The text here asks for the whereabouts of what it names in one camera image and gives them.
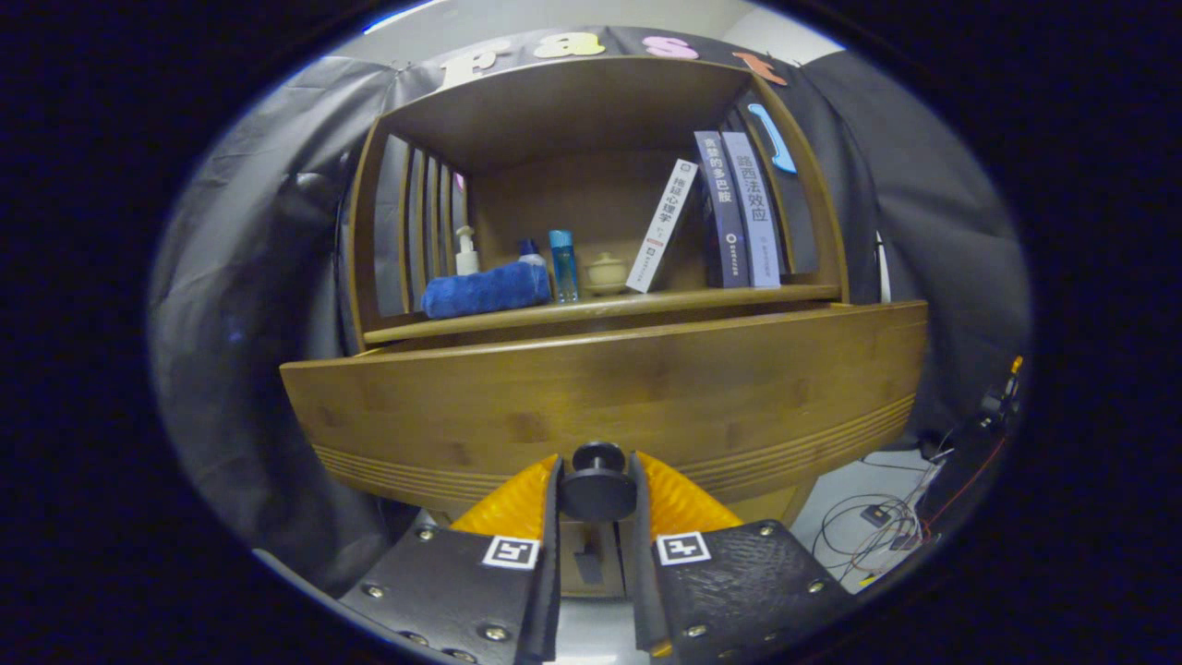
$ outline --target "light blue book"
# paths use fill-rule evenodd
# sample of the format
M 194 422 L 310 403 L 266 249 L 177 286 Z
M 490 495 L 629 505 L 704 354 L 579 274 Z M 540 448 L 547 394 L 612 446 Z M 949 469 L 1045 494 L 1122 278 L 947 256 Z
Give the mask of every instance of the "light blue book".
M 742 203 L 751 285 L 779 286 L 780 249 L 775 240 L 775 219 L 764 176 L 759 172 L 755 150 L 742 131 L 723 131 L 722 143 L 730 162 L 735 188 L 739 189 L 739 201 Z

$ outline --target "small bottle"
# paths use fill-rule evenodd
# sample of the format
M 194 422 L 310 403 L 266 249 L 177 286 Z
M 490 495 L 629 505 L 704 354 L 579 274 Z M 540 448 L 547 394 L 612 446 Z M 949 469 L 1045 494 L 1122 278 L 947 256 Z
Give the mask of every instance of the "small bottle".
M 541 257 L 541 254 L 538 253 L 538 245 L 533 241 L 533 237 L 518 240 L 518 250 L 521 253 L 518 256 L 519 261 L 546 267 L 546 259 Z
M 550 232 L 550 253 L 554 260 L 554 299 L 574 302 L 579 299 L 578 268 L 570 230 Z
M 456 274 L 480 272 L 480 254 L 476 253 L 476 247 L 472 243 L 473 233 L 475 230 L 470 226 L 461 226 L 455 229 L 456 236 L 460 237 L 460 250 L 455 254 Z

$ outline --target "wooden cabinet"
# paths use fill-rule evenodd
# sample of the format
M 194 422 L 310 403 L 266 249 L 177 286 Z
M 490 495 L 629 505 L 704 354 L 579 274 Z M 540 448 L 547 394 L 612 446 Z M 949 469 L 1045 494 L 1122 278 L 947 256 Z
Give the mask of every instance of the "wooden cabinet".
M 600 250 L 631 259 L 674 161 L 694 158 L 693 132 L 719 128 L 751 92 L 797 164 L 817 270 L 779 288 L 706 287 L 701 213 L 689 204 L 652 293 L 442 320 L 417 311 L 423 285 L 454 272 L 453 174 L 485 269 L 514 260 L 520 237 L 544 243 L 550 228 L 573 232 L 584 265 Z M 391 136 L 411 149 L 383 169 Z M 391 177 L 402 197 L 378 219 L 377 185 Z M 350 305 L 365 352 L 281 369 L 313 449 L 351 487 L 457 517 L 526 465 L 603 439 L 673 465 L 743 520 L 791 523 L 818 475 L 907 423 L 927 305 L 846 304 L 824 176 L 791 113 L 747 70 L 589 58 L 440 90 L 377 118 L 352 196 Z M 378 233 L 398 255 L 394 302 L 378 301 Z M 592 549 L 610 540 L 580 535 Z

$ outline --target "wall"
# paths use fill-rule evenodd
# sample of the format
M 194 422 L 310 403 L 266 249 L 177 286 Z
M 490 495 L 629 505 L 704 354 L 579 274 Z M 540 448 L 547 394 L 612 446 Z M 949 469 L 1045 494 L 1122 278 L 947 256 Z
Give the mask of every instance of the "wall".
M 494 37 L 580 25 L 657 27 L 721 39 L 751 9 L 741 0 L 437 0 L 335 54 L 404 65 Z
M 404 65 L 517 32 L 580 25 L 664 28 L 807 63 L 842 46 L 787 17 L 742 0 L 435 0 L 335 52 Z
M 800 64 L 843 51 L 843 46 L 785 15 L 756 7 L 740 17 L 719 39 Z

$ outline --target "book spine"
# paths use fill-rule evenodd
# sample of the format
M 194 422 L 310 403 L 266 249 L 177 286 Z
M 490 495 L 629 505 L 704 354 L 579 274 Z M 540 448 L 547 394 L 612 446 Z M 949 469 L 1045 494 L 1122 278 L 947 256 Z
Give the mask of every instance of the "book spine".
M 649 232 L 641 242 L 641 250 L 636 253 L 632 261 L 632 269 L 628 274 L 628 287 L 648 293 L 652 283 L 652 278 L 660 272 L 661 257 L 665 247 L 673 240 L 677 220 L 681 217 L 681 208 L 689 196 L 689 188 L 697 175 L 697 164 L 677 159 L 669 174 L 661 201 L 656 211 L 652 213 L 652 221 L 649 222 Z
M 775 220 L 764 177 L 759 172 L 755 150 L 747 135 L 741 131 L 723 131 L 722 145 L 742 203 L 751 259 L 751 285 L 779 286 L 780 252 L 775 240 Z
M 707 283 L 730 288 L 751 286 L 747 239 L 735 200 L 734 178 L 722 155 L 717 131 L 695 131 L 702 171 L 703 217 L 707 223 Z

